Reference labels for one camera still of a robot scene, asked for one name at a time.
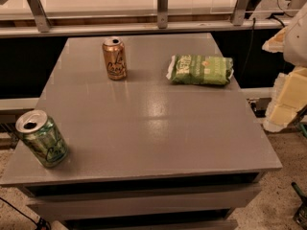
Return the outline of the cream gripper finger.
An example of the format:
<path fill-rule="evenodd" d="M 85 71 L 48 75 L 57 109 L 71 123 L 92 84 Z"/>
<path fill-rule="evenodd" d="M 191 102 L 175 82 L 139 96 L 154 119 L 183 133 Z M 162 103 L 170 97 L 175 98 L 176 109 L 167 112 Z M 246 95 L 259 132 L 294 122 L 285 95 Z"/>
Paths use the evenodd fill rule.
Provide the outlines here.
<path fill-rule="evenodd" d="M 284 37 L 287 28 L 281 29 L 277 34 L 267 40 L 262 49 L 270 53 L 282 53 L 284 51 Z"/>
<path fill-rule="evenodd" d="M 297 66 L 289 74 L 280 73 L 266 110 L 264 130 L 279 132 L 287 127 L 307 105 L 307 68 Z"/>

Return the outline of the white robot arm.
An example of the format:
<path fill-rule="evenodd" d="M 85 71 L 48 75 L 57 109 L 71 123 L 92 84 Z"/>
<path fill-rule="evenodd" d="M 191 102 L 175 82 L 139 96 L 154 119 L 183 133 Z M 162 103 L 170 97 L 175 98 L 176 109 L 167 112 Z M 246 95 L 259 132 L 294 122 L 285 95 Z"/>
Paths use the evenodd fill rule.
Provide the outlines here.
<path fill-rule="evenodd" d="M 282 53 L 295 68 L 289 74 L 280 73 L 272 89 L 272 100 L 266 111 L 263 127 L 279 132 L 292 123 L 307 105 L 307 5 L 290 24 L 267 40 L 262 49 Z"/>

